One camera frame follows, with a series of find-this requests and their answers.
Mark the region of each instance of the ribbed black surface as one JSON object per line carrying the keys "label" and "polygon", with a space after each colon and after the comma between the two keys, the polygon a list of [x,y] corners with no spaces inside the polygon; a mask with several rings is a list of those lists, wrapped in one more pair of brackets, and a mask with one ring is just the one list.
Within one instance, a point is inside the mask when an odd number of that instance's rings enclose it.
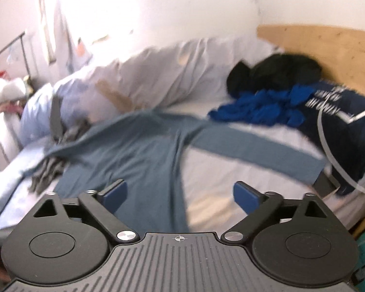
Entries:
{"label": "ribbed black surface", "polygon": [[[243,248],[226,246],[213,234],[147,234],[139,243],[116,247],[93,274],[60,287],[15,281],[8,292],[274,292],[288,287],[260,272]],[[311,291],[350,292],[344,283]]]}

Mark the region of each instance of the clothes pile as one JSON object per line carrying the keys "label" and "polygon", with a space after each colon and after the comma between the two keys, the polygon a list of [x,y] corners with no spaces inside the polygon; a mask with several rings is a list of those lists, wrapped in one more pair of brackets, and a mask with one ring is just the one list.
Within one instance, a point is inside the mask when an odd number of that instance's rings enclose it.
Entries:
{"label": "clothes pile", "polygon": [[[50,111],[50,130],[56,146],[76,141],[91,128],[87,119],[79,119],[74,126],[66,129],[61,120],[61,103],[62,98],[54,95]],[[67,165],[65,158],[46,157],[34,172],[28,190],[37,195],[42,194],[55,178],[63,175]]]}
{"label": "clothes pile", "polygon": [[[321,79],[319,64],[304,55],[274,54],[250,68],[239,62],[227,79],[227,90],[236,101],[209,112],[215,121],[298,128],[322,148],[317,128],[322,125],[335,159],[350,177],[365,174],[365,96]],[[354,190],[332,169],[337,195]]]}

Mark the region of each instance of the blue cloth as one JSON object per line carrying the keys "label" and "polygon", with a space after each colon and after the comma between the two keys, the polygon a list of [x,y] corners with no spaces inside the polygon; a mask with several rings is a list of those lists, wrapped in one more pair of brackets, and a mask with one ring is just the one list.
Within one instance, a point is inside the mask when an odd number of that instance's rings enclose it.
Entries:
{"label": "blue cloth", "polygon": [[296,107],[306,102],[313,93],[314,88],[298,84],[289,91],[243,92],[234,103],[222,105],[208,115],[214,121],[242,121],[268,126],[279,123],[299,127],[305,119]]}
{"label": "blue cloth", "polygon": [[92,127],[78,141],[48,156],[67,158],[70,167],[55,191],[61,198],[102,190],[117,179],[128,197],[115,215],[139,234],[188,232],[180,177],[185,145],[241,159],[312,184],[324,160],[252,133],[191,116],[135,112]]}

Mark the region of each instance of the white bed sheet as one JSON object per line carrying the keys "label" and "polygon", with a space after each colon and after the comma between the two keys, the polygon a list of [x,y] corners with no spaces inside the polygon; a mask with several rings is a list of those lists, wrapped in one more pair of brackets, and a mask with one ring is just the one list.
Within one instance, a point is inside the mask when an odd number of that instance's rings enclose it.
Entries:
{"label": "white bed sheet", "polygon": [[[209,110],[228,101],[186,102],[169,108],[170,112],[206,117]],[[323,157],[320,151],[296,129],[282,125],[264,127],[231,124],[243,131],[250,131],[276,142]],[[181,177],[187,207],[188,225],[192,232],[224,231],[242,220],[246,214],[234,202],[232,188],[242,180],[260,192],[275,191],[288,199],[301,199],[313,189],[298,181],[257,165],[229,159],[193,147],[187,147],[181,161]],[[55,180],[46,192],[54,189]],[[24,180],[14,192],[0,215],[0,229],[17,224],[41,198],[27,191],[30,179]],[[354,191],[345,197],[331,195],[325,203],[333,210],[346,228],[351,228],[365,215],[365,195]]]}

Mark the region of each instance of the curtain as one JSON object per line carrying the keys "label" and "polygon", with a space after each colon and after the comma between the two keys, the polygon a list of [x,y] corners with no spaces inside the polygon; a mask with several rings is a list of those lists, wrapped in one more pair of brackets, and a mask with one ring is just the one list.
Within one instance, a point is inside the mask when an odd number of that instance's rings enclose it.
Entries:
{"label": "curtain", "polygon": [[39,0],[39,5],[48,61],[56,62],[64,78],[87,65],[92,54],[81,36],[73,37],[61,0]]}

